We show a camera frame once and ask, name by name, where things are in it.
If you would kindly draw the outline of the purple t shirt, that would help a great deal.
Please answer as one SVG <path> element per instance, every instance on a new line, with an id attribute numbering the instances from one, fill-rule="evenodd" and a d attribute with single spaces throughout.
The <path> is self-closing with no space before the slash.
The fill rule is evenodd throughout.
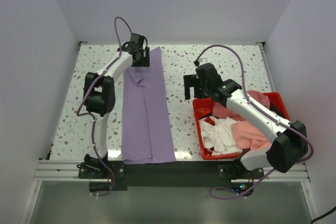
<path id="1" fill-rule="evenodd" d="M 149 67 L 130 67 L 123 74 L 121 154 L 125 164 L 176 160 L 160 47 L 150 51 Z"/>

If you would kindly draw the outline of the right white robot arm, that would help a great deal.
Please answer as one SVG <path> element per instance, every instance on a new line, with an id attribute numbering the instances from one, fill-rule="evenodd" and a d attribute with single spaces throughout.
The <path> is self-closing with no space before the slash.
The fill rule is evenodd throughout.
<path id="1" fill-rule="evenodd" d="M 286 173 L 293 165 L 303 162 L 308 153 L 308 142 L 302 122 L 290 122 L 280 117 L 250 97 L 236 81 L 222 80 L 211 63 L 205 63 L 195 71 L 195 74 L 183 77 L 185 99 L 191 98 L 190 89 L 193 88 L 195 98 L 210 98 L 238 113 L 271 143 L 269 148 L 245 153 L 234 165 L 237 177 L 246 178 L 254 169 L 264 167 Z"/>

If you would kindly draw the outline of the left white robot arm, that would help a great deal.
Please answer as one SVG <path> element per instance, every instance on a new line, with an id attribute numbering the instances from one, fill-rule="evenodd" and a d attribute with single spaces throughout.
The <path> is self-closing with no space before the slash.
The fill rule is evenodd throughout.
<path id="1" fill-rule="evenodd" d="M 85 76 L 82 106 L 92 116 L 91 157 L 104 159 L 108 156 L 107 124 L 116 103 L 115 83 L 130 67 L 150 65 L 148 40 L 145 36 L 132 33 L 130 40 L 118 48 L 117 53 L 99 71 Z"/>

